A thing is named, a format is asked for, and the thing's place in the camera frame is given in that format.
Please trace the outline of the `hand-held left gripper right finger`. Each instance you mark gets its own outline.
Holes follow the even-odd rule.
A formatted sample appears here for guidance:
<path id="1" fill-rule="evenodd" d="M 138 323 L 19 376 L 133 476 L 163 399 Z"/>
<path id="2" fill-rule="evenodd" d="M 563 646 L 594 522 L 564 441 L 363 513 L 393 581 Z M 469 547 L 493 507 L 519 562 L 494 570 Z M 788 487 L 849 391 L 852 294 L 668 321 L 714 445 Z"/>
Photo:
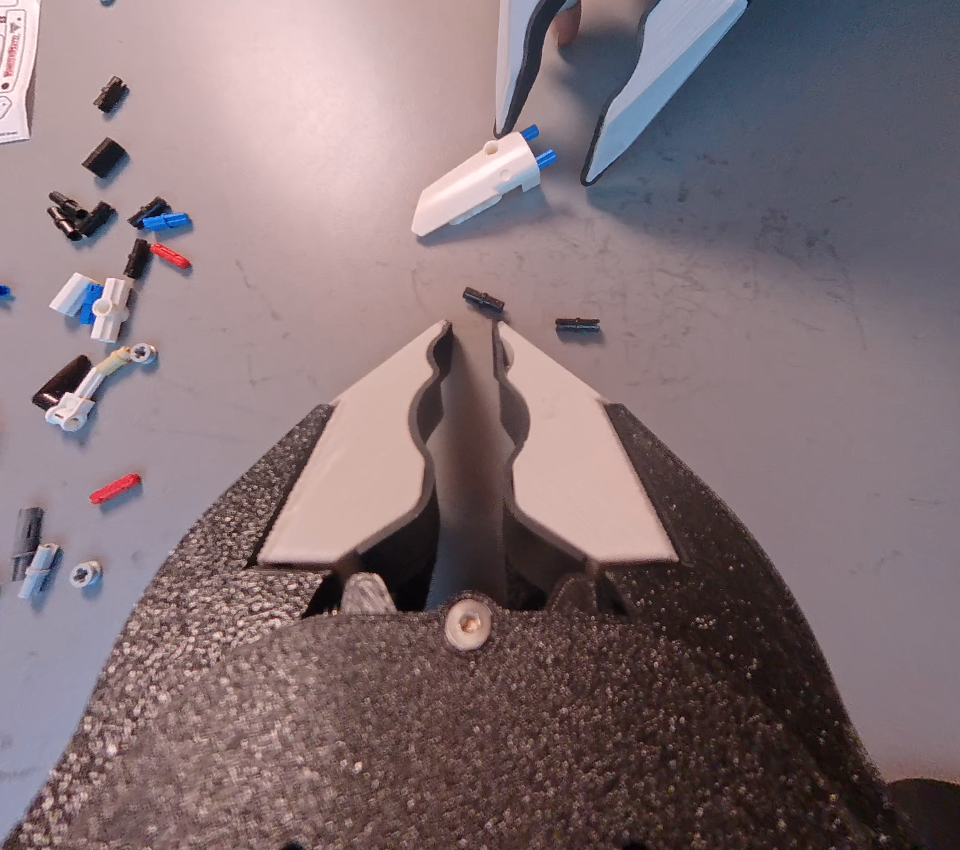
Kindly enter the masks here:
<path id="1" fill-rule="evenodd" d="M 503 525 L 513 567 L 677 561 L 608 402 L 516 330 L 496 330 L 501 421 L 514 443 Z"/>

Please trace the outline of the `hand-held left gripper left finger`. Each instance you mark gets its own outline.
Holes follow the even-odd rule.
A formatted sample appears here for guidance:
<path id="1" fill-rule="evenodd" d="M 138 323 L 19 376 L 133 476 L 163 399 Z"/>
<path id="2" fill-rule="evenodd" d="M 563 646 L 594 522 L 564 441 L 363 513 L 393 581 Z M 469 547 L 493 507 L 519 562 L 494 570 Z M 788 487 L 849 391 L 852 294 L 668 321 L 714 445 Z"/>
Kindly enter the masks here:
<path id="1" fill-rule="evenodd" d="M 439 321 L 335 398 L 257 564 L 332 568 L 426 513 L 452 340 Z"/>

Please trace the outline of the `white toy panel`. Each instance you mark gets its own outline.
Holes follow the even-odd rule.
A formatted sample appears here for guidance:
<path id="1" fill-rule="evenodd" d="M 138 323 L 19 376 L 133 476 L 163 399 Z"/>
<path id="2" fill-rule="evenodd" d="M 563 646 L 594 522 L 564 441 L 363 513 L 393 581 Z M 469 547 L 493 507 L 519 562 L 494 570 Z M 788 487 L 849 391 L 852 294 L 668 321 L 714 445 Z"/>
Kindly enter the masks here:
<path id="1" fill-rule="evenodd" d="M 490 140 L 421 192 L 412 232 L 422 237 L 467 220 L 517 187 L 525 192 L 539 186 L 541 176 L 530 143 L 519 131 Z"/>

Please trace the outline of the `pile of small toy parts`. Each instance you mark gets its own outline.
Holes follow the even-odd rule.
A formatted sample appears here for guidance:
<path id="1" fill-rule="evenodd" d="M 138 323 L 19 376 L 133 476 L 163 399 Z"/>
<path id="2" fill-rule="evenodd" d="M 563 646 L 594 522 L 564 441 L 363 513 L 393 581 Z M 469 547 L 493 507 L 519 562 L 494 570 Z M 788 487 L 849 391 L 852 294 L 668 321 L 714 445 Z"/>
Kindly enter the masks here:
<path id="1" fill-rule="evenodd" d="M 114 213 L 114 209 L 103 201 L 92 210 L 86 210 L 61 193 L 52 192 L 49 197 L 53 203 L 49 215 L 71 240 L 93 236 Z M 62 316 L 74 318 L 78 324 L 89 326 L 91 340 L 103 344 L 117 343 L 130 317 L 135 283 L 153 258 L 162 259 L 181 270 L 192 267 L 188 258 L 170 246 L 140 236 L 134 241 L 120 277 L 98 283 L 76 272 L 61 287 L 49 307 Z M 96 395 L 108 377 L 130 364 L 149 364 L 156 356 L 156 348 L 143 342 L 117 347 L 97 364 L 81 354 L 47 381 L 33 395 L 31 402 L 42 410 L 48 424 L 67 434 L 77 433 L 88 423 Z M 11 579 L 20 582 L 19 597 L 26 601 L 42 592 L 59 560 L 59 546 L 41 542 L 42 520 L 42 508 L 23 508 L 18 514 Z"/>

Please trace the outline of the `grey desk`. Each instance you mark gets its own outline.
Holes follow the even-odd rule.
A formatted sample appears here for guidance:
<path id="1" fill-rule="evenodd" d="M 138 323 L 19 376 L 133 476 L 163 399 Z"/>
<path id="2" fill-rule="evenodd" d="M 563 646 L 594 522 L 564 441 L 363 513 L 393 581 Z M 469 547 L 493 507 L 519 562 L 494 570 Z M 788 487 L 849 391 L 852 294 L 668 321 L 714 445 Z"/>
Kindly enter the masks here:
<path id="1" fill-rule="evenodd" d="M 755 0 L 582 188 L 650 0 L 583 0 L 523 112 L 539 189 L 420 243 L 493 136 L 498 0 L 43 0 L 31 138 L 2 146 L 2 836 L 168 552 L 306 412 L 434 322 L 456 336 L 432 598 L 498 584 L 490 323 L 628 406 L 747 525 L 891 778 L 958 778 L 958 0 Z M 110 115 L 93 101 L 128 88 Z M 82 166 L 104 137 L 128 159 Z M 71 240 L 58 192 L 113 208 Z M 117 343 L 49 305 L 151 259 Z M 558 333 L 593 317 L 595 334 Z M 150 343 L 85 427 L 34 394 Z M 58 561 L 12 580 L 23 508 Z"/>

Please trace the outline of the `white sticker sheet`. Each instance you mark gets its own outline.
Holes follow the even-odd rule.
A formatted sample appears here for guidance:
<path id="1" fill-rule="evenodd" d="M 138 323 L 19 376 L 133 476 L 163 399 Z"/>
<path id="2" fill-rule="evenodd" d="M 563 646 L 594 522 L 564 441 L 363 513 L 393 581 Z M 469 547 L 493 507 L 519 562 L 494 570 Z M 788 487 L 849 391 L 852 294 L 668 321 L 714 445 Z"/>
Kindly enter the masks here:
<path id="1" fill-rule="evenodd" d="M 28 140 L 42 0 L 1 0 L 1 143 Z"/>

